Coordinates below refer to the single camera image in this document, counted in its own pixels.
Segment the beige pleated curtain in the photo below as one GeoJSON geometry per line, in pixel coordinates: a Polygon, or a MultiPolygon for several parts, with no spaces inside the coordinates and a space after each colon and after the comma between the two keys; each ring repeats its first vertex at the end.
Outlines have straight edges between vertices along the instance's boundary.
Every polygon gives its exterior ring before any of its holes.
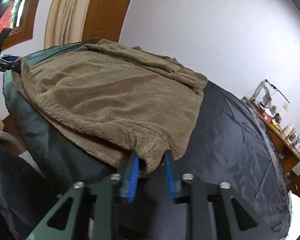
{"type": "Polygon", "coordinates": [[[44,47],[81,41],[89,3],[90,0],[52,0],[44,47]]]}

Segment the yellow box on desk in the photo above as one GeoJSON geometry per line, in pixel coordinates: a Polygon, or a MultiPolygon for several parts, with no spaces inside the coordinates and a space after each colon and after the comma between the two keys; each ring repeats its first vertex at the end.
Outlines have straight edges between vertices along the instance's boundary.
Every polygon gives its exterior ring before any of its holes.
{"type": "Polygon", "coordinates": [[[274,119],[271,121],[271,123],[278,131],[280,130],[280,125],[274,119]]]}

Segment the wooden desk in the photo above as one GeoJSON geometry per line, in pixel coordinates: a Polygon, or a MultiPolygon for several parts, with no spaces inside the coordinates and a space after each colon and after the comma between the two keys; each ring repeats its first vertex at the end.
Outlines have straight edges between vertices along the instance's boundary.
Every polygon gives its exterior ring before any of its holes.
{"type": "Polygon", "coordinates": [[[275,151],[277,152],[277,155],[282,157],[283,172],[284,174],[289,174],[300,162],[300,155],[298,155],[293,145],[289,144],[288,140],[281,135],[280,131],[274,126],[274,124],[272,122],[268,122],[265,116],[259,113],[257,107],[254,106],[250,99],[244,96],[242,101],[252,108],[265,124],[267,132],[271,136],[275,145],[275,151]]]}

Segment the window with dark frame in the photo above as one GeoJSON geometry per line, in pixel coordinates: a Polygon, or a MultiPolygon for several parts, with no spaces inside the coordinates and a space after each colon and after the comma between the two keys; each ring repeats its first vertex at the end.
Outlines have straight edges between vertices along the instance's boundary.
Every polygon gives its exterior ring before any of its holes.
{"type": "Polygon", "coordinates": [[[11,28],[2,48],[7,49],[22,42],[31,40],[34,31],[34,19],[39,0],[12,0],[0,17],[0,32],[11,28]]]}

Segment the white thermos bottle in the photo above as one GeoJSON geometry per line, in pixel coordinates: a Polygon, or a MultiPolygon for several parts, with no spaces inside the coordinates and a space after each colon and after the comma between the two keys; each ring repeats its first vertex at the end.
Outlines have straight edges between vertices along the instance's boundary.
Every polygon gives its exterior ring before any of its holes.
{"type": "Polygon", "coordinates": [[[293,124],[287,125],[282,131],[283,139],[287,139],[294,128],[293,124]]]}

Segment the brown fleece sweater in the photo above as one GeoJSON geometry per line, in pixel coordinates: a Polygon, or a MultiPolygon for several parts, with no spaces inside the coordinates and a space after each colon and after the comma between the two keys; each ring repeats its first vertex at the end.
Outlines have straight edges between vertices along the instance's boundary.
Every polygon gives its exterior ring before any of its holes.
{"type": "Polygon", "coordinates": [[[108,40],[35,66],[19,63],[13,85],[44,119],[113,167],[136,152],[142,175],[166,151],[185,154],[208,83],[174,58],[108,40]]]}

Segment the brown wooden door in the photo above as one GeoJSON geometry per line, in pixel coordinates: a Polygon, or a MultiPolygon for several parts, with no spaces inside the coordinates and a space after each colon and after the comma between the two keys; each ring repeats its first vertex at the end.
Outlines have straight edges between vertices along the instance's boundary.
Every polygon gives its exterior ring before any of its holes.
{"type": "Polygon", "coordinates": [[[82,41],[106,39],[117,42],[131,0],[90,0],[82,41]]]}

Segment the floral pink white bedding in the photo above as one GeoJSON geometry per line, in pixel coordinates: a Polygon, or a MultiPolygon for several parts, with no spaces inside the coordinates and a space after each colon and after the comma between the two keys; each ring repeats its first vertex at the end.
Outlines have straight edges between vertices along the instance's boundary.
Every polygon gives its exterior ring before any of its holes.
{"type": "Polygon", "coordinates": [[[300,197],[292,191],[289,191],[287,194],[289,199],[290,226],[286,237],[283,239],[295,240],[300,237],[300,197]]]}

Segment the white kettle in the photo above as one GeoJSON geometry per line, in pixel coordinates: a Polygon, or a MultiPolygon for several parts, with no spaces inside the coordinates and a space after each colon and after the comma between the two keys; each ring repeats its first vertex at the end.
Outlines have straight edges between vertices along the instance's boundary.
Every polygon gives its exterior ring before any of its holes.
{"type": "Polygon", "coordinates": [[[288,143],[289,143],[290,145],[294,145],[294,144],[297,143],[297,141],[298,141],[298,134],[296,133],[295,130],[292,130],[292,131],[290,132],[290,134],[289,134],[288,137],[287,137],[287,141],[288,141],[288,143]]]}

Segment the red box on desk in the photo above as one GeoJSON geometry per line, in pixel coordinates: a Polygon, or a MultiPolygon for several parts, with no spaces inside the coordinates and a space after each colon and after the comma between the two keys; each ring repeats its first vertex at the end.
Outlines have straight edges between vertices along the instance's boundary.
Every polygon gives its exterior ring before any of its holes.
{"type": "Polygon", "coordinates": [[[273,115],[271,113],[268,113],[265,109],[258,107],[257,108],[257,113],[262,116],[262,118],[267,122],[271,123],[273,120],[273,115]]]}

